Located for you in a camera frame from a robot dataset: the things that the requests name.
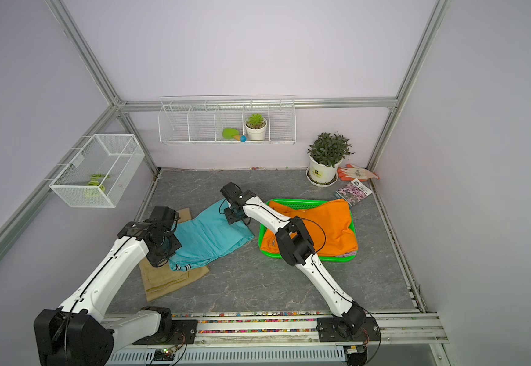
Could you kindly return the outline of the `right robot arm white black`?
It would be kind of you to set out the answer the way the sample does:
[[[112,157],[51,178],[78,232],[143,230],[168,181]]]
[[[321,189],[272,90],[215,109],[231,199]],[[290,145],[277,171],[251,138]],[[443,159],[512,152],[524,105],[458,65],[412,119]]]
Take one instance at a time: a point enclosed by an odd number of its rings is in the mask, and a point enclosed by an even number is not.
[[[228,203],[224,214],[229,224],[246,218],[254,219],[276,235],[282,259],[296,267],[320,292],[337,329],[351,339],[367,323],[367,312],[350,297],[326,270],[314,248],[314,241],[299,217],[287,217],[265,204],[252,191],[243,192],[233,182],[227,183],[221,194]]]

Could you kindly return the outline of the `purple shorts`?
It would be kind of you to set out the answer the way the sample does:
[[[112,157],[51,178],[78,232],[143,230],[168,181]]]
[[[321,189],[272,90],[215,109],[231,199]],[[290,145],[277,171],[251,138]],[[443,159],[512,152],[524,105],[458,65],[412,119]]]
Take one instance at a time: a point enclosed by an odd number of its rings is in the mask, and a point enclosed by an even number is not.
[[[351,252],[343,253],[339,257],[340,258],[346,258],[346,257],[350,257],[350,256],[356,256],[357,252],[358,252],[357,250],[354,250],[354,251],[351,251]]]

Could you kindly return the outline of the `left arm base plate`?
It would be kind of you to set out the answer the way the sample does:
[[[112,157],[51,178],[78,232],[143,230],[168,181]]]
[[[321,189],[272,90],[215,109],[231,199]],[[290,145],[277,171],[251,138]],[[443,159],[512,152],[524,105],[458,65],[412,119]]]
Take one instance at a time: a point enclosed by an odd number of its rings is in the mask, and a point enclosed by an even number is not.
[[[186,346],[195,343],[198,321],[193,319],[172,320],[170,330],[159,330],[153,335],[134,342],[135,346],[177,345]]]

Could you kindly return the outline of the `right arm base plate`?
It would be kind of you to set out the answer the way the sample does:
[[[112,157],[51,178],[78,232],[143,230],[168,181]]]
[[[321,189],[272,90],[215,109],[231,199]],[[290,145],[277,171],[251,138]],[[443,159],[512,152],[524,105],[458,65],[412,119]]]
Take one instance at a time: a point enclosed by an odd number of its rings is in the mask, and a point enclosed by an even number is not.
[[[317,318],[316,330],[321,343],[341,342],[375,342],[381,339],[381,331],[378,323],[372,317],[366,317],[361,326],[354,330],[339,317]]]

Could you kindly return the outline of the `orange pants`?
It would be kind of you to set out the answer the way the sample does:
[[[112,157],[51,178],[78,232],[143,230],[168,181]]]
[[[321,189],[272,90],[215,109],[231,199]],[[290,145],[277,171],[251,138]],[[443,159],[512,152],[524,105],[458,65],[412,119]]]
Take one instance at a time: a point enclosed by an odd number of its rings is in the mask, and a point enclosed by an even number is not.
[[[314,241],[314,248],[322,259],[346,262],[353,256],[340,258],[341,254],[359,250],[349,204],[344,200],[307,207],[303,201],[296,204],[293,200],[279,199],[271,200],[268,206],[282,215],[303,219]]]

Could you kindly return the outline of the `teal pants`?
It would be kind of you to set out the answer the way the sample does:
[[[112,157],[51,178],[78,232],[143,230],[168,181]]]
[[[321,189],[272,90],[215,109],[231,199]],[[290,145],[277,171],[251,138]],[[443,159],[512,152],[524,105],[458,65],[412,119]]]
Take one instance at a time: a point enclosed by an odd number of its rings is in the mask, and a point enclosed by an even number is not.
[[[254,239],[244,222],[227,222],[225,207],[227,201],[223,199],[212,204],[196,218],[178,225],[175,237],[182,247],[169,259],[171,270],[190,271],[204,267]]]

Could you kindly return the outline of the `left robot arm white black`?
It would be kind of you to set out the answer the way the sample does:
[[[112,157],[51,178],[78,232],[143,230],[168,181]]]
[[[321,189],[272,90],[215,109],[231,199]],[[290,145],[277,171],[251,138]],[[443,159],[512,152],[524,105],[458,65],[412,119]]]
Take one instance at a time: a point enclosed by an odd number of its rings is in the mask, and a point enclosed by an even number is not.
[[[178,220],[177,211],[156,206],[148,219],[127,223],[85,282],[58,308],[40,312],[34,332],[42,365],[105,365],[115,352],[135,341],[171,331],[168,308],[147,307],[111,326],[102,321],[143,259],[159,268],[181,248],[175,236]]]

